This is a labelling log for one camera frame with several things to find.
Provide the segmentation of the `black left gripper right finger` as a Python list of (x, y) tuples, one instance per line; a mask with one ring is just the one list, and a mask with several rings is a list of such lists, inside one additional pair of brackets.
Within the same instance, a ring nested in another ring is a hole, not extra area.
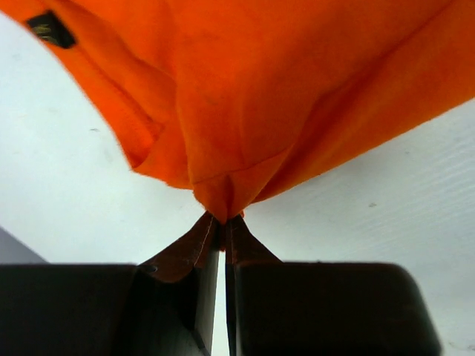
[(242, 217), (224, 228), (231, 355), (440, 355), (419, 287), (390, 263), (279, 260)]

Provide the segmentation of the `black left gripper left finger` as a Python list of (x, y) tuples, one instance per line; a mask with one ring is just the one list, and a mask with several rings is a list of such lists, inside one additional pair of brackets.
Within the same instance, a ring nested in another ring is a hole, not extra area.
[(209, 355), (219, 223), (139, 265), (1, 267), (3, 355)]

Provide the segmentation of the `orange t shirt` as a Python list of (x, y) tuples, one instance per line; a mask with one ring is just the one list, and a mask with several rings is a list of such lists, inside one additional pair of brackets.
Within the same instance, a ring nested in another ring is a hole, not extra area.
[(3, 1), (225, 222), (474, 97), (472, 1)]

